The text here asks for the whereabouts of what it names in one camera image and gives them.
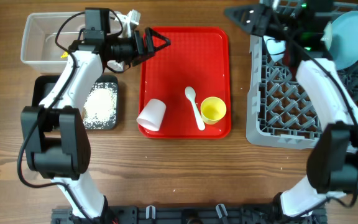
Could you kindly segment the light blue bowl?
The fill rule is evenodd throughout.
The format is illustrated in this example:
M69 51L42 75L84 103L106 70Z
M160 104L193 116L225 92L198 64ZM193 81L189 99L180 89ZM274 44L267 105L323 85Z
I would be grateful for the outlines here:
M276 40L270 36L263 36L263 40L267 47L267 52L270 55L273 62L277 62L284 57L286 50L286 42L284 40Z

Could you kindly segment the white plastic spoon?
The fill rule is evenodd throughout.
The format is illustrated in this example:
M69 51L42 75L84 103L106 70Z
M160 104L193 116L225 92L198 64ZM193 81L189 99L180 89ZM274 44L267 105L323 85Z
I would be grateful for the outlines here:
M204 124L204 122L203 122L203 120L201 118L200 112L198 111L198 108L197 108L197 105L196 105L196 102L195 102L195 98L196 98L195 90L192 87L187 86L185 88L185 96L190 101L190 103L192 105L198 129L200 131L204 131L206 127L205 127L205 124Z

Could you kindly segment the pink cup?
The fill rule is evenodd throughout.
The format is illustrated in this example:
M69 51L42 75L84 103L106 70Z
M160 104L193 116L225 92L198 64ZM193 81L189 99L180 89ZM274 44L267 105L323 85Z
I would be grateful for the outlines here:
M136 121L145 129L159 131L166 108L165 103L161 100L151 99L139 113Z

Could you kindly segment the yellow snack wrapper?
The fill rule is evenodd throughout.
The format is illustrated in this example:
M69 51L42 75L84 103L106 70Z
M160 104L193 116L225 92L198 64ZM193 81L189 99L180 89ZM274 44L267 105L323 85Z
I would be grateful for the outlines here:
M67 52L64 52L60 58L67 58L68 57L68 53Z

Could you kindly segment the white rice pile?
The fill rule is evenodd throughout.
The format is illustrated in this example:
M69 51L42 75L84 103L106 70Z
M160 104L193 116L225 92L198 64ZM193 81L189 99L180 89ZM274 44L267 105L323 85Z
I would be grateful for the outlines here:
M98 82L92 87L84 105L86 129L113 129L117 118L118 85Z

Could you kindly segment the light blue plate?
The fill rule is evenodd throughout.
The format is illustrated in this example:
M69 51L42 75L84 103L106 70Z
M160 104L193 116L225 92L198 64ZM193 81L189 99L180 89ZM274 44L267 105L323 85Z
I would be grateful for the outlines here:
M334 20L333 40L329 49L337 70L358 61L358 11L350 11Z

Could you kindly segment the yellow cup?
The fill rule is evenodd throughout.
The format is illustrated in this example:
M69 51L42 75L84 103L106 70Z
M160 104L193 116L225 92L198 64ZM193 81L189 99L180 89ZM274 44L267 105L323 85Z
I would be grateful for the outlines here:
M205 98L201 103L200 110L202 120L209 125L219 122L227 112L225 102L216 96Z

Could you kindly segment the green bowl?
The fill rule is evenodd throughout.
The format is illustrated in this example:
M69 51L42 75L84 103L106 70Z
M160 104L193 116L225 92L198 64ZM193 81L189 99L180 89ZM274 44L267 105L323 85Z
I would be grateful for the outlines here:
M333 25L331 22L328 22L323 31L323 36L321 41L324 43L325 47L329 50L333 41Z

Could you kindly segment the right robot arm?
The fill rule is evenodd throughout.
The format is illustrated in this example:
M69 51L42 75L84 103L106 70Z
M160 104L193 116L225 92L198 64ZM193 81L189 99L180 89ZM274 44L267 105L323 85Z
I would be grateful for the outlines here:
M323 41L332 8L332 1L307 1L297 16L279 14L264 3L224 11L244 32L285 42L283 64L308 95L323 130L308 158L306 177L275 196L271 221L299 220L331 200L358 196L358 108Z

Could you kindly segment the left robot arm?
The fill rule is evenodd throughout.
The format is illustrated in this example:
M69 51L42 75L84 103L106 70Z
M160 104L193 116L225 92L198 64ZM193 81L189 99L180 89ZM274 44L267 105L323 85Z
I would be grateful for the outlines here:
M24 141L17 160L26 161L48 186L62 190L72 206L74 223L117 223L118 217L88 172L91 146L81 112L109 61L133 67L159 51L154 39L161 39L163 47L171 42L151 28L140 35L135 16L130 17L128 26L112 32L110 21L121 20L121 16L108 8L88 7L83 16L85 27L65 48L67 64L55 86L37 106L22 110Z

